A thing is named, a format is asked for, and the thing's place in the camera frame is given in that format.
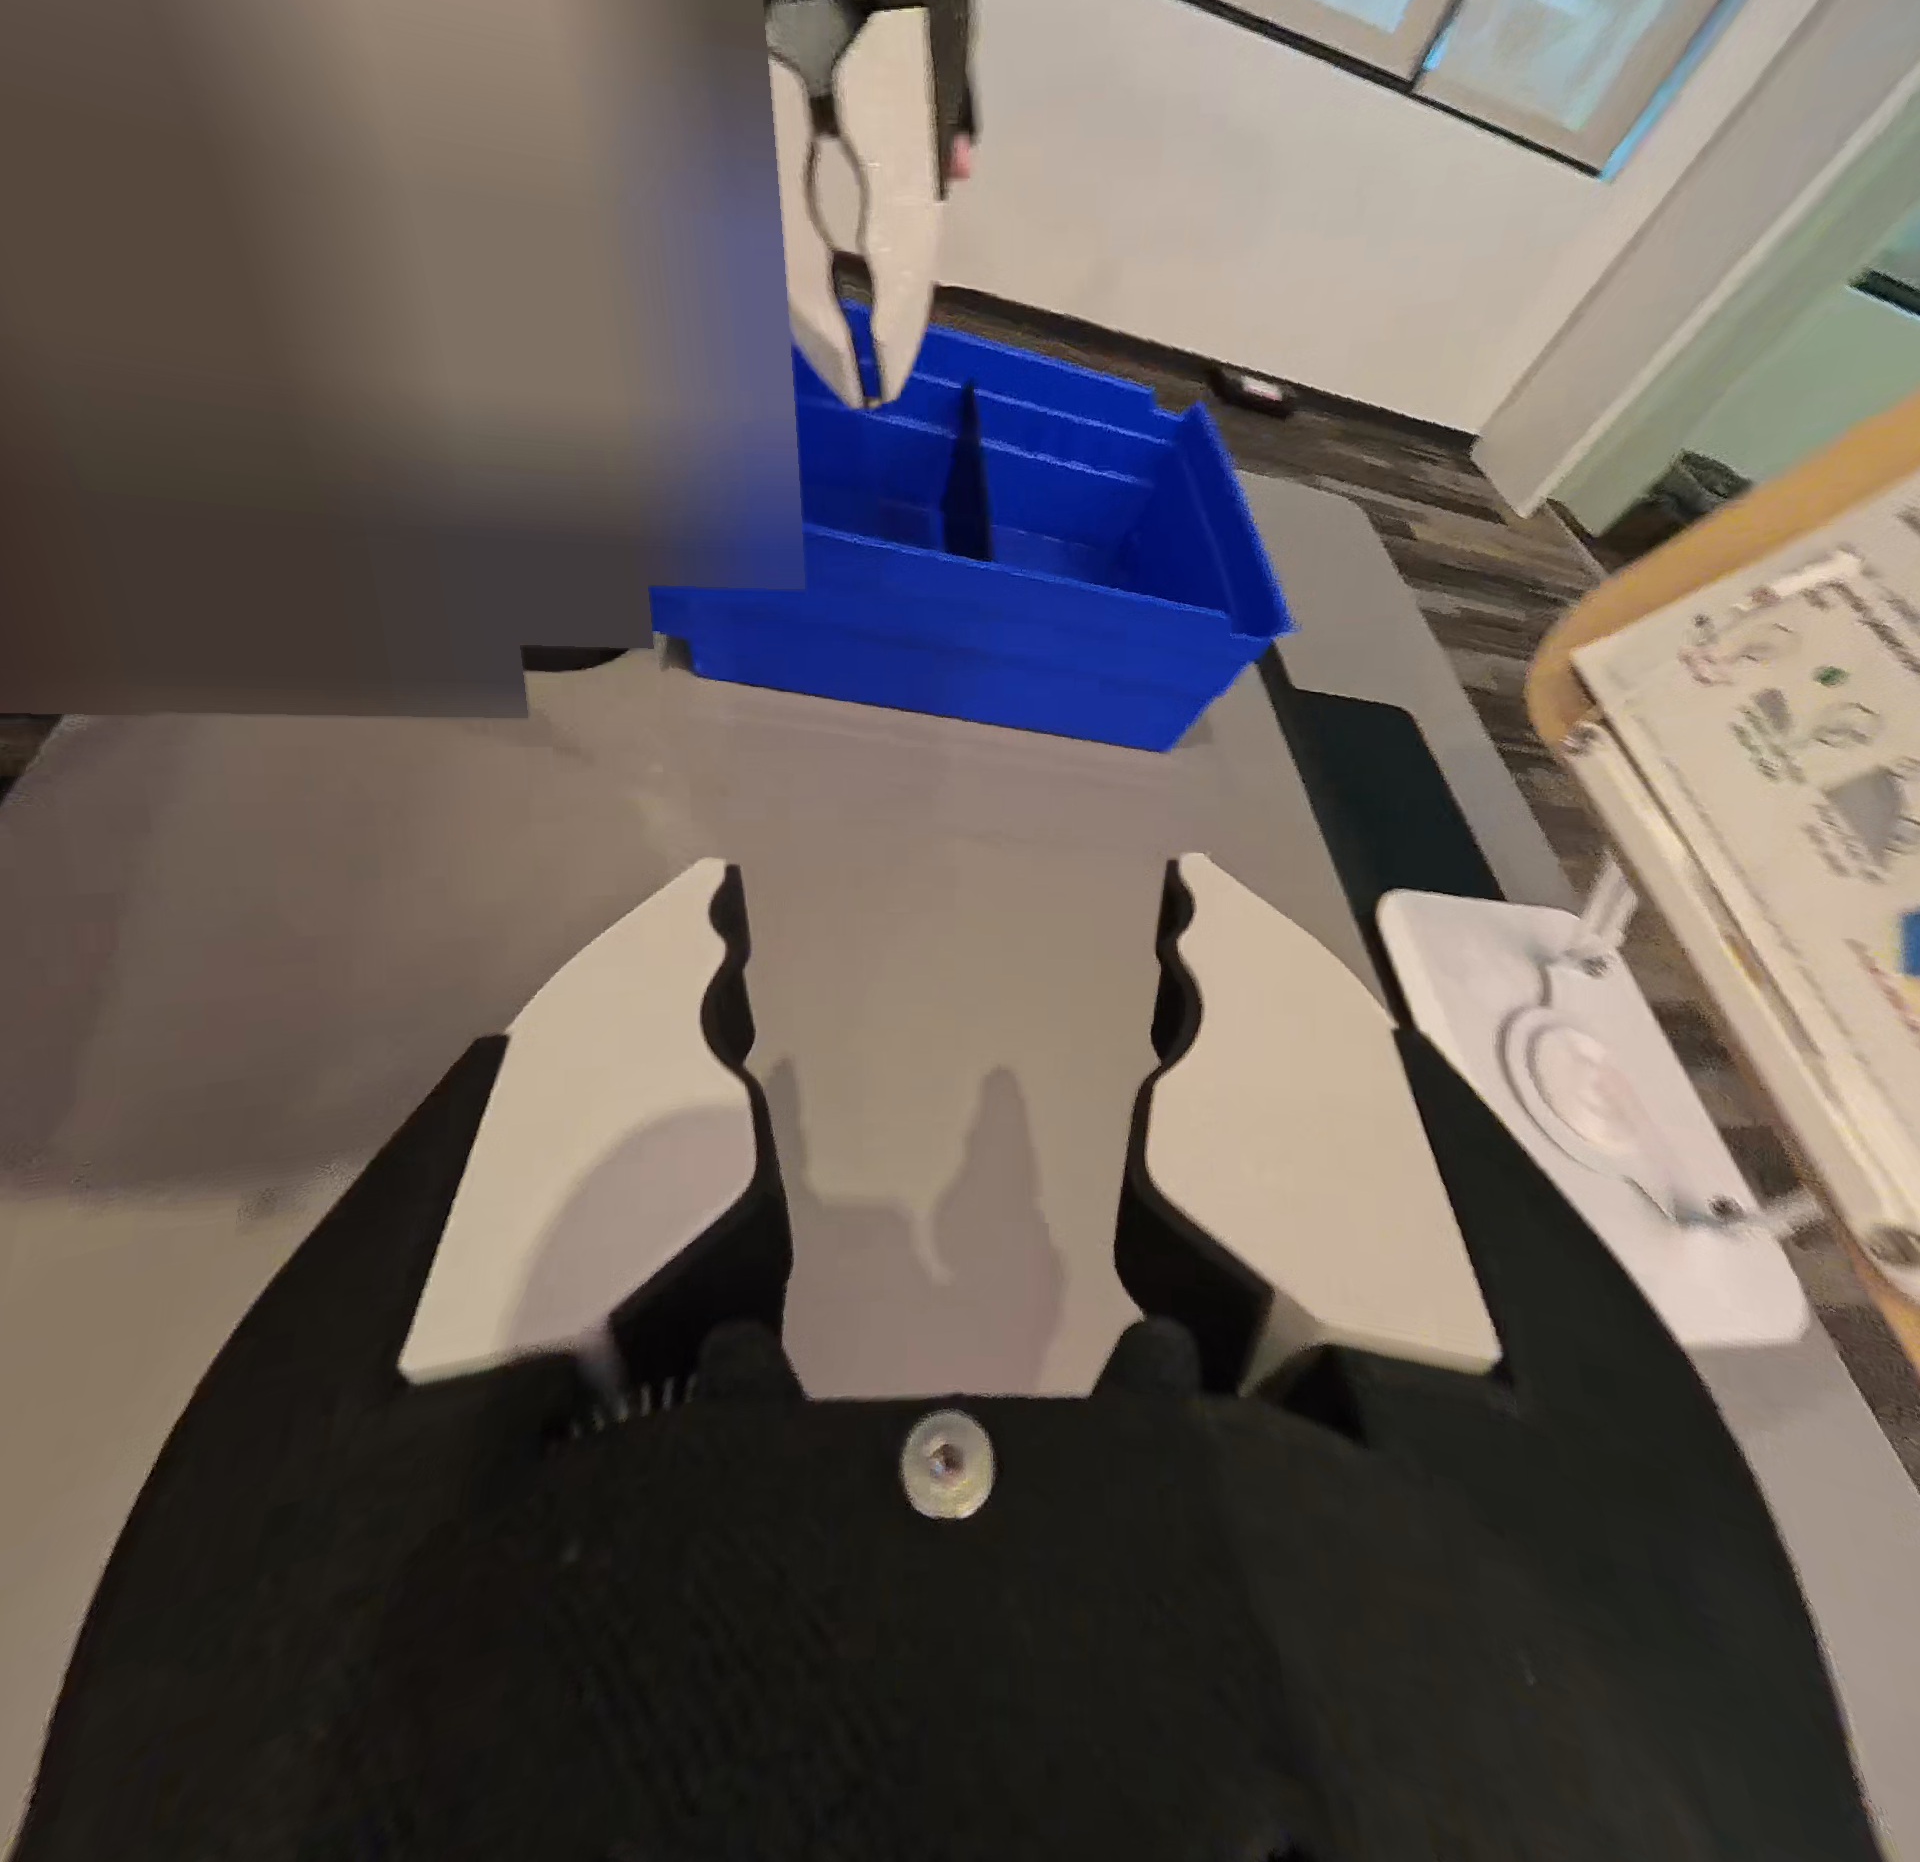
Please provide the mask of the printed instruction sheet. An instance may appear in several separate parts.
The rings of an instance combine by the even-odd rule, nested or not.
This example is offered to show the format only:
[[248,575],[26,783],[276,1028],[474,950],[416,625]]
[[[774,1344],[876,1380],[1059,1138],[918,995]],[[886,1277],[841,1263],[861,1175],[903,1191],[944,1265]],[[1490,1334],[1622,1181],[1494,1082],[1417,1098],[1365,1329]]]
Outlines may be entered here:
[[1813,1040],[1915,1082],[1915,502],[1824,531],[1574,650]]

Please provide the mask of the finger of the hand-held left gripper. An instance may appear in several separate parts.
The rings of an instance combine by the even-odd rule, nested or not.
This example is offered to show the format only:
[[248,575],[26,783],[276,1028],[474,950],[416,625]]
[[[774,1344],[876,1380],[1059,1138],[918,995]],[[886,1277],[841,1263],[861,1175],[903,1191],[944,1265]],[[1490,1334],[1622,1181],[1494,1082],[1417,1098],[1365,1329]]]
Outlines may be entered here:
[[872,12],[833,64],[833,127],[861,189],[856,254],[869,274],[876,393],[894,402],[918,361],[942,228],[940,120],[928,12]]
[[774,141],[781,194],[781,239],[794,348],[848,410],[867,408],[858,357],[833,290],[833,251],[812,194],[813,120],[803,76],[772,63]]

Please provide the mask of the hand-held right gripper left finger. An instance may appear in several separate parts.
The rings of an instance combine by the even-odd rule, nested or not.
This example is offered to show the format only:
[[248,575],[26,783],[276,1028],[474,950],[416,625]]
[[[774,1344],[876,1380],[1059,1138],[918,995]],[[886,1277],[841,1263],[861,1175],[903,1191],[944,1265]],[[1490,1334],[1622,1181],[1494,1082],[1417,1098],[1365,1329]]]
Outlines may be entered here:
[[698,860],[518,1010],[398,1353],[411,1384],[564,1355],[673,1392],[708,1334],[783,1327],[794,1236],[748,1062],[741,871]]

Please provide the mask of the blue plastic bin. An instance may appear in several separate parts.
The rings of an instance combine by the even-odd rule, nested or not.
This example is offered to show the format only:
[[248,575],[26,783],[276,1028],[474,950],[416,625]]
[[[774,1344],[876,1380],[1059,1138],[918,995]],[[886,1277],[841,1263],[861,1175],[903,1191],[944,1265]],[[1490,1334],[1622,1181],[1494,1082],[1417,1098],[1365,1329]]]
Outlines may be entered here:
[[903,393],[794,359],[803,586],[655,586],[695,675],[1150,752],[1291,631],[1210,410],[928,325]]

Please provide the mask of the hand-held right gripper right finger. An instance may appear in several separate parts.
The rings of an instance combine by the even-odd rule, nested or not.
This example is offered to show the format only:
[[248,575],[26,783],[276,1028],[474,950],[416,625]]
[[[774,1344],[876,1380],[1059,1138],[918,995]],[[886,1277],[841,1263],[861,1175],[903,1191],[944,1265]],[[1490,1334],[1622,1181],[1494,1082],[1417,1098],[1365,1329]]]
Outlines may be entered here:
[[1187,1336],[1200,1392],[1259,1394],[1327,1349],[1492,1375],[1388,1010],[1200,851],[1163,867],[1154,958],[1114,1265],[1143,1319]]

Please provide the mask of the black rectangular desk mat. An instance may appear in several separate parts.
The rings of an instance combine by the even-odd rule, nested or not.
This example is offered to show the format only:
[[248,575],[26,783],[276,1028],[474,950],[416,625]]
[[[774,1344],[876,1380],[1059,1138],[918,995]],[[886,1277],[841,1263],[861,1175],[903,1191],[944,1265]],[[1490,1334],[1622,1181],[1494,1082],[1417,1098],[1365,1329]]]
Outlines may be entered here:
[[1279,679],[1274,714],[1355,925],[1400,889],[1565,910],[1570,891],[1522,807],[1520,841],[1487,843],[1414,714]]

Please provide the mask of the large window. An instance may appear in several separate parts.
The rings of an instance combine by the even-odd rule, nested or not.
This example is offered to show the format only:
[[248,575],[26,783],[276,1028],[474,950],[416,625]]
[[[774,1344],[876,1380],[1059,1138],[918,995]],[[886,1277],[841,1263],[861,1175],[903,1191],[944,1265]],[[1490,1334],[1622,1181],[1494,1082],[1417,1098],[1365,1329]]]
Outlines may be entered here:
[[1614,178],[1744,0],[1170,0]]

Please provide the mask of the dark patterned object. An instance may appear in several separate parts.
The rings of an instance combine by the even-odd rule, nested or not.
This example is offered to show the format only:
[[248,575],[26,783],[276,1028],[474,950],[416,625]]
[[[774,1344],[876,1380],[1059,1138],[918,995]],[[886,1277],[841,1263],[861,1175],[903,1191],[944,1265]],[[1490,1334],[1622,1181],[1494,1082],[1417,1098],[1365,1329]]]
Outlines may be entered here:
[[1749,489],[1751,480],[1722,460],[1681,452],[1649,485],[1647,502],[1677,529],[1688,529]]

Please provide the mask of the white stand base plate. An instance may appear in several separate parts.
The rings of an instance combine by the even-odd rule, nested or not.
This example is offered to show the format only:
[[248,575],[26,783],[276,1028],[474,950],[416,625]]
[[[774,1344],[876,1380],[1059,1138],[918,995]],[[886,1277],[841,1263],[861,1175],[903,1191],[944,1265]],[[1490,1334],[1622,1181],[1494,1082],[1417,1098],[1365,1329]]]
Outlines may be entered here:
[[1688,1349],[1811,1326],[1756,1198],[1622,958],[1603,860],[1580,913],[1396,889],[1378,933],[1414,1027],[1501,1120]]

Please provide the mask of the wooden backing board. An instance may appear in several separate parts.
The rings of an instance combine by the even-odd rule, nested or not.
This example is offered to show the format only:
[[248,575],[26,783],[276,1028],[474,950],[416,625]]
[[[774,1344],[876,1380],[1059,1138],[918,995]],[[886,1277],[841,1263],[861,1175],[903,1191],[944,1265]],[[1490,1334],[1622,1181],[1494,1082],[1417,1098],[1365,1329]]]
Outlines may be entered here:
[[1868,1307],[1908,1369],[1917,1358],[1917,1037],[1912,1096],[1813,1040],[1774,985],[1667,811],[1574,672],[1574,650],[1686,601],[1888,493],[1917,510],[1917,399],[1866,419],[1790,474],[1602,583],[1532,658],[1525,710],[1570,771],[1625,879],[1662,918],[1712,1004],[1721,1040],[1782,1132]]

